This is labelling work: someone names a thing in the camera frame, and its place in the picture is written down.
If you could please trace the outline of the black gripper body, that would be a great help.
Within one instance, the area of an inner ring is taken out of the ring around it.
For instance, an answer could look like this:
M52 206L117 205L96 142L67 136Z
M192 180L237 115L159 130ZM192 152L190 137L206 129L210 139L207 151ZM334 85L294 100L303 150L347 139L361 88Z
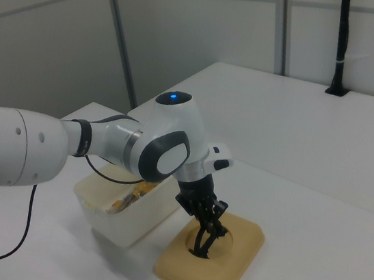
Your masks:
M178 181L178 185L180 192L175 199L189 215L208 218L213 215L213 200L216 196L211 174L197 181Z

